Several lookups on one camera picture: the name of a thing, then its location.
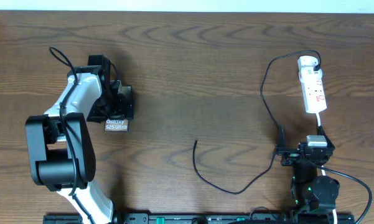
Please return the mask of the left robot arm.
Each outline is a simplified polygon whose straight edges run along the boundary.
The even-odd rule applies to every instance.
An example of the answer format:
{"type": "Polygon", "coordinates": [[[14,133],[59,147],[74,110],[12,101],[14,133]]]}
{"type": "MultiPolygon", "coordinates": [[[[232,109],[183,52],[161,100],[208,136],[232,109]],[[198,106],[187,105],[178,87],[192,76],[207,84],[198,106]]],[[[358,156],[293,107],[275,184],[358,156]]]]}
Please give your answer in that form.
{"type": "Polygon", "coordinates": [[[71,68],[54,105],[25,123],[32,180],[65,197],[81,223],[122,222],[94,180],[96,157],[86,125],[105,123],[105,131],[127,131],[134,118],[132,88],[111,79],[114,67],[104,55],[90,55],[87,65],[71,68]]]}

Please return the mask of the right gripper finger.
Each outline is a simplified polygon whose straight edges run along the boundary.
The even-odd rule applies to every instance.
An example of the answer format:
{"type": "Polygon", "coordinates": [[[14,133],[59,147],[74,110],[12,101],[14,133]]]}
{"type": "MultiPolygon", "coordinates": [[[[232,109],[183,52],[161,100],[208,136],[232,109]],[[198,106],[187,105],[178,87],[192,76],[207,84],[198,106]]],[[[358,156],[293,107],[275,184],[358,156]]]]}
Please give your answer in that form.
{"type": "Polygon", "coordinates": [[[327,135],[326,135],[326,133],[325,133],[325,131],[324,131],[324,129],[323,129],[322,126],[318,126],[318,127],[317,127],[317,133],[318,133],[318,135],[325,137],[325,140],[326,140],[326,142],[327,142],[328,145],[331,145],[331,144],[332,144],[332,142],[331,142],[330,139],[327,137],[327,135]]]}
{"type": "Polygon", "coordinates": [[[285,151],[286,150],[284,129],[283,129],[282,126],[278,127],[278,138],[277,138],[277,141],[276,141],[276,150],[277,151],[285,151]]]}

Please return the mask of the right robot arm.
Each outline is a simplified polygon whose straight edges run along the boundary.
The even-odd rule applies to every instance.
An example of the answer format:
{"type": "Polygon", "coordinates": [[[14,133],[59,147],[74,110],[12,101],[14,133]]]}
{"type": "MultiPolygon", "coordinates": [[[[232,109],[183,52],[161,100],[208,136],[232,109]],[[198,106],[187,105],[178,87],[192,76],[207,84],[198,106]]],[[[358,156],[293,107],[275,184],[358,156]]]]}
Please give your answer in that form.
{"type": "Polygon", "coordinates": [[[317,169],[332,156],[335,146],[324,132],[317,128],[316,135],[308,135],[295,149],[286,147],[282,127],[278,128],[275,151],[281,156],[282,166],[291,166],[293,177],[291,194],[296,207],[285,215],[295,223],[333,223],[333,210],[339,195],[340,184],[337,180],[319,175],[317,169]]]}

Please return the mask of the Galaxy smartphone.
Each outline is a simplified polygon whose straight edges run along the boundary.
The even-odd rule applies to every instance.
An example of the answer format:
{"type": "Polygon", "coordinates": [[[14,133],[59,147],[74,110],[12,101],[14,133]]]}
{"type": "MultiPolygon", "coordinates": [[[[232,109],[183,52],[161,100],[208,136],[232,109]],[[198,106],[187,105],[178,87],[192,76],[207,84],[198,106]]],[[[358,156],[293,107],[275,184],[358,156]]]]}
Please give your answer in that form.
{"type": "Polygon", "coordinates": [[[128,132],[129,123],[134,118],[133,88],[119,86],[115,93],[115,113],[105,121],[105,131],[128,132]]]}

